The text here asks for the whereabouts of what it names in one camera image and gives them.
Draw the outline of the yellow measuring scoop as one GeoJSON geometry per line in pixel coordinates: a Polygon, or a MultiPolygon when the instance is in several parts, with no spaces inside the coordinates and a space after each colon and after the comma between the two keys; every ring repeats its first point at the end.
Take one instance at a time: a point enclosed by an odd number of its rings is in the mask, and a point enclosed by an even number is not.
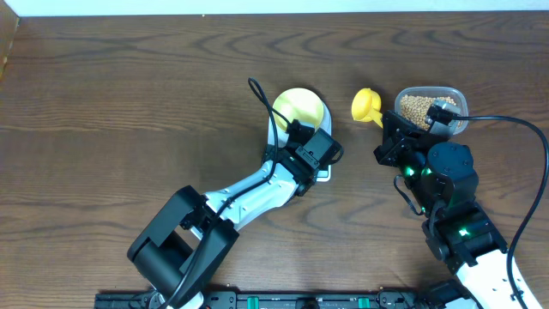
{"type": "Polygon", "coordinates": [[[373,121],[380,128],[383,128],[381,110],[381,97],[370,88],[360,89],[353,98],[351,114],[354,121],[373,121]]]}

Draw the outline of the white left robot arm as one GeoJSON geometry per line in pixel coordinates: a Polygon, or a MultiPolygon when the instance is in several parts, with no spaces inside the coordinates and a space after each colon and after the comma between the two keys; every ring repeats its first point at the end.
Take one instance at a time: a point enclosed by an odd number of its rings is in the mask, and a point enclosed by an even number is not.
{"type": "Polygon", "coordinates": [[[271,133],[261,167],[227,188],[176,191],[127,251],[164,308],[198,308],[202,290],[258,216],[303,196],[343,147],[324,129],[295,122],[284,145],[271,133]]]}

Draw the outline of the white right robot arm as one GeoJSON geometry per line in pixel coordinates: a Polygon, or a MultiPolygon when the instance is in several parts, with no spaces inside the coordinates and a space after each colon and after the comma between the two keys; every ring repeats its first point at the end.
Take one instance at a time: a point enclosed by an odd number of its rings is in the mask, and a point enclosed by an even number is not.
{"type": "Polygon", "coordinates": [[[383,142],[377,163],[396,167],[411,195],[405,201],[425,216],[422,230],[434,257],[453,279],[418,297],[424,308],[538,308],[539,301],[520,275],[514,253],[548,182],[544,174],[533,205],[513,240],[506,242],[476,200],[479,176],[467,145],[434,128],[422,130],[395,111],[382,116],[383,142]]]}

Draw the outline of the white digital kitchen scale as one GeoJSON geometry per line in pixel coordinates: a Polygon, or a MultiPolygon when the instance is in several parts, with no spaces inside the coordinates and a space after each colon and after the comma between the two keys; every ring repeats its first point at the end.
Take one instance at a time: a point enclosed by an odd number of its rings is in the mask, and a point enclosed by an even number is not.
{"type": "MultiPolygon", "coordinates": [[[[322,121],[320,123],[319,129],[324,130],[329,136],[332,136],[332,118],[330,111],[327,107],[327,105],[322,101],[323,104],[323,117],[322,121]]],[[[300,143],[302,145],[305,145],[312,136],[317,132],[317,129],[313,133],[300,133],[298,136],[290,137],[289,133],[286,133],[283,129],[281,129],[278,125],[275,126],[277,136],[278,136],[278,145],[280,148],[284,147],[290,142],[294,143],[300,143]]],[[[268,122],[268,145],[274,145],[275,144],[275,131],[272,127],[272,122],[268,122]]],[[[316,181],[317,182],[329,182],[332,176],[332,165],[327,165],[326,167],[323,167],[319,170],[316,181]]]]}

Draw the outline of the pale yellow bowl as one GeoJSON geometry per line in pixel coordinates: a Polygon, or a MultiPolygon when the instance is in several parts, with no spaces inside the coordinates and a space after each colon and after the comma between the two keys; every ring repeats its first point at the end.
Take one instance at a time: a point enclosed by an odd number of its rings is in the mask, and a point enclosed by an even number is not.
{"type": "Polygon", "coordinates": [[[324,118],[324,104],[320,97],[306,88],[291,88],[281,93],[274,101],[273,108],[290,123],[313,124],[318,129],[324,118]]]}

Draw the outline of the soybeans in container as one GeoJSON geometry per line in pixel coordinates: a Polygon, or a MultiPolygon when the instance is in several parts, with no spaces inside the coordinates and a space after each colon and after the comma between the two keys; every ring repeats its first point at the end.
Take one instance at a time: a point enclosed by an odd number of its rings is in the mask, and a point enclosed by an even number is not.
{"type": "Polygon", "coordinates": [[[435,100],[442,100],[456,106],[455,100],[450,97],[425,97],[406,94],[400,100],[401,115],[421,129],[428,130],[430,125],[425,122],[425,117],[435,100]]]}

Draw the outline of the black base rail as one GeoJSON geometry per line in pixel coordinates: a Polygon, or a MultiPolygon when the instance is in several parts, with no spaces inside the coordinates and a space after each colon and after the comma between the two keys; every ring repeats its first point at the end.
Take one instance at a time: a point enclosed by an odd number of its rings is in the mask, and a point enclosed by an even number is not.
{"type": "MultiPolygon", "coordinates": [[[[96,294],[94,309],[163,308],[156,290],[140,293],[96,294]]],[[[437,305],[414,292],[382,290],[366,294],[246,294],[234,291],[202,292],[184,305],[199,309],[425,309],[437,305]]]]}

